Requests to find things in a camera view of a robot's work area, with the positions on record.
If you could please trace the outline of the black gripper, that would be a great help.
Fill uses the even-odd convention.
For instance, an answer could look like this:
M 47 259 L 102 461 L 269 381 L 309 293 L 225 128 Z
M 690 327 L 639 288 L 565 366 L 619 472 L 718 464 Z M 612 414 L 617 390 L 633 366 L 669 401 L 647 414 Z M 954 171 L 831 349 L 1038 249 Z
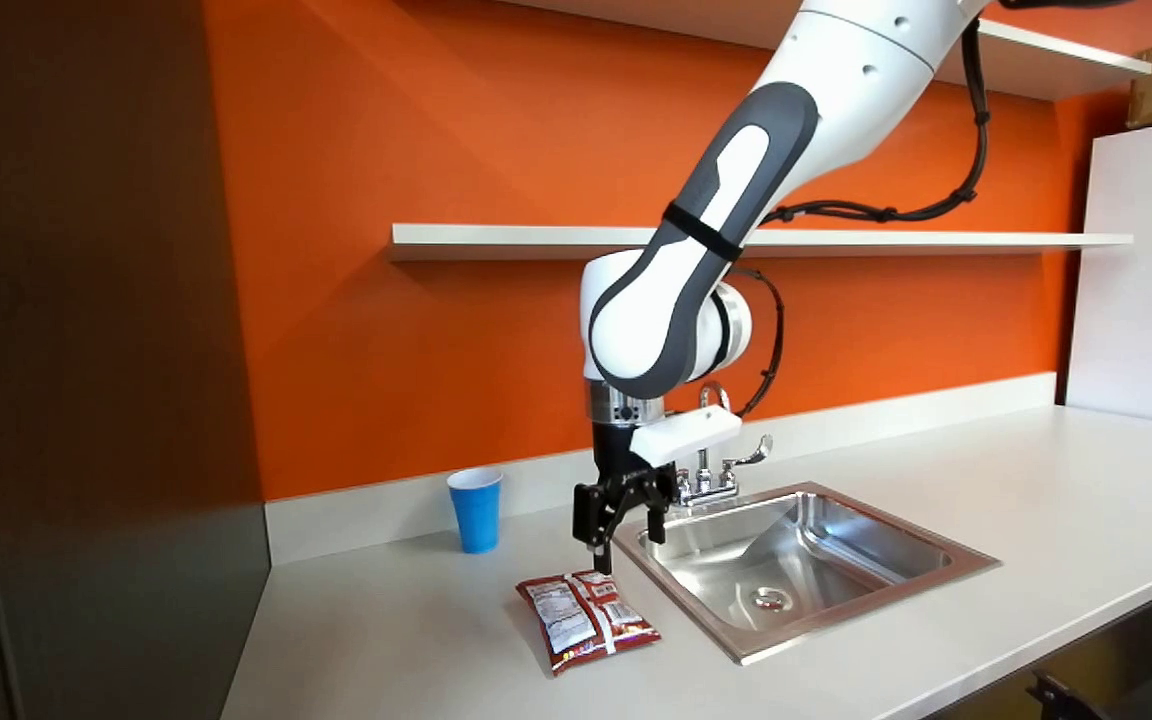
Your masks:
M 662 401 L 633 401 L 609 384 L 589 387 L 597 485 L 571 488 L 571 537 L 589 546 L 597 571 L 612 571 L 612 523 L 647 509 L 647 541 L 666 543 L 676 499 L 676 467 L 654 467 L 633 453 L 633 437 L 666 414 Z

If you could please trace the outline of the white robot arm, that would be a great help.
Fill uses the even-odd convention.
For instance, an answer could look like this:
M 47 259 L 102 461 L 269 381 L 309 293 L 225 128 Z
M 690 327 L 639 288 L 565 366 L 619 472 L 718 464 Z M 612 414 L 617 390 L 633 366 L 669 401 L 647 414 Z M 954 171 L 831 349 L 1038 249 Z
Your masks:
M 803 0 L 752 90 L 701 151 L 639 250 L 585 262 L 580 344 L 591 406 L 597 479 L 571 488 L 571 537 L 591 569 L 612 569 L 617 523 L 647 509 L 647 537 L 680 499 L 676 461 L 730 439 L 730 406 L 666 411 L 666 395 L 731 362 L 752 339 L 745 294 L 730 284 L 765 219 L 935 219 L 975 197 L 988 158 L 979 11 L 988 0 Z M 962 52 L 975 157 L 964 181 L 922 206 L 799 199 L 788 190 L 863 158 Z

